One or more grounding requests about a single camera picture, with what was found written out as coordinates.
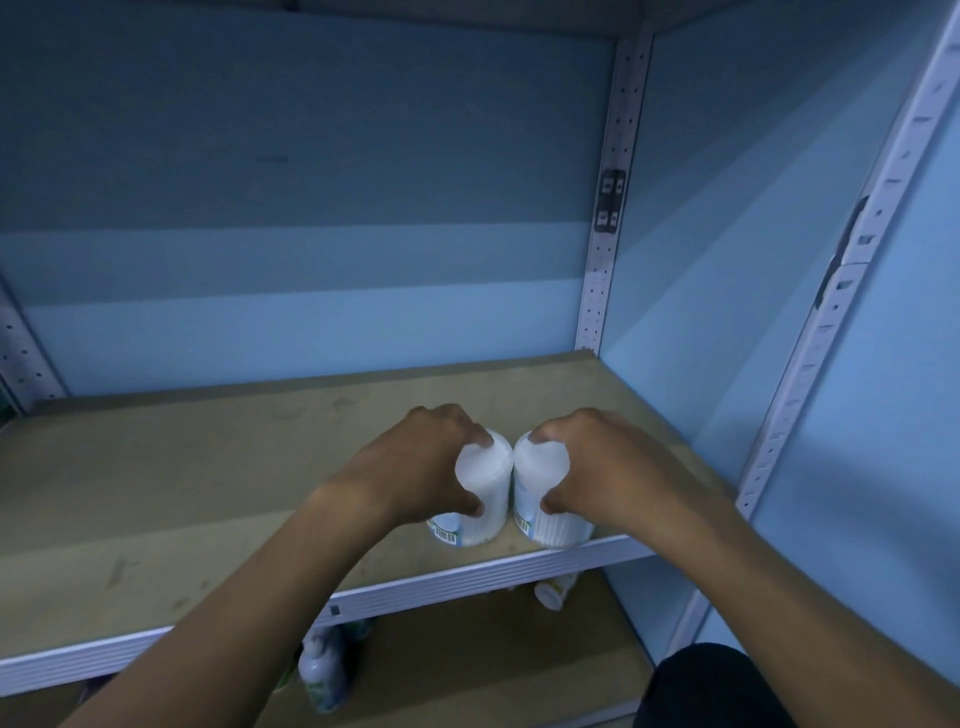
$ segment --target blue wall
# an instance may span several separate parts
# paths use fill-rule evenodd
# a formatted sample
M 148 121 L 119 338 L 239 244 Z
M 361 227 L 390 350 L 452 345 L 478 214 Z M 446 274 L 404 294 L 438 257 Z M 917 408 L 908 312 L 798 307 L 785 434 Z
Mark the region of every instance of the blue wall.
M 942 7 L 754 0 L 655 40 L 602 357 L 731 483 Z M 691 587 L 608 574 L 658 658 Z
M 0 275 L 74 394 L 573 346 L 612 44 L 0 4 Z
M 960 103 L 927 152 L 756 528 L 960 684 Z M 735 643 L 712 614 L 702 641 Z

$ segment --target forearm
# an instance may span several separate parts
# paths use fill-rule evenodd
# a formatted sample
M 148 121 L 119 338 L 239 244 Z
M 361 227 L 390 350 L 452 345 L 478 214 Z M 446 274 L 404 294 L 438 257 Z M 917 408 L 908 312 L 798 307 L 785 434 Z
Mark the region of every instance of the forearm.
M 361 496 L 343 483 L 318 489 L 64 725 L 251 725 L 337 585 L 389 530 Z
M 694 541 L 679 566 L 800 726 L 960 724 L 952 684 L 789 564 L 732 509 Z

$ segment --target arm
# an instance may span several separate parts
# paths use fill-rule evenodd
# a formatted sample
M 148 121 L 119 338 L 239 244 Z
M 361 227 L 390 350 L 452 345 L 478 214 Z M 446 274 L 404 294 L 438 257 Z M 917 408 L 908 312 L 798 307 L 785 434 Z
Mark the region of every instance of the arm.
M 543 509 L 625 531 L 686 573 L 802 728 L 960 725 L 960 690 L 790 565 L 641 430 L 579 410 L 532 439 L 570 454 Z
M 253 725 L 347 572 L 395 526 L 479 515 L 454 474 L 490 435 L 457 405 L 419 407 L 361 449 L 227 581 L 63 723 L 64 728 Z

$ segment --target barcode label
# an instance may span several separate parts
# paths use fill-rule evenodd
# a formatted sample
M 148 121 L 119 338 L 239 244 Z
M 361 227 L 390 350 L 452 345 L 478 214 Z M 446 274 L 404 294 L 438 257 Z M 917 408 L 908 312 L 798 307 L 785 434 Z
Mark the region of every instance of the barcode label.
M 446 541 L 451 546 L 459 545 L 459 539 L 457 538 L 456 533 L 452 531 L 444 531 L 442 528 L 440 528 L 438 525 L 436 525 L 432 521 L 430 522 L 430 530 L 433 531 L 433 535 L 436 536 L 441 541 Z
M 525 521 L 519 513 L 514 512 L 514 521 L 516 521 L 516 527 L 523 531 L 524 536 L 530 536 L 531 525 L 529 521 Z

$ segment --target black fabric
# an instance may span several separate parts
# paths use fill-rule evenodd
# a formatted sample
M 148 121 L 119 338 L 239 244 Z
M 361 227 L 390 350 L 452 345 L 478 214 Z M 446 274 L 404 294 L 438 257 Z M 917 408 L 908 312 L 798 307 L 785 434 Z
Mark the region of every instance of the black fabric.
M 796 728 L 753 661 L 724 644 L 692 644 L 647 686 L 634 728 Z

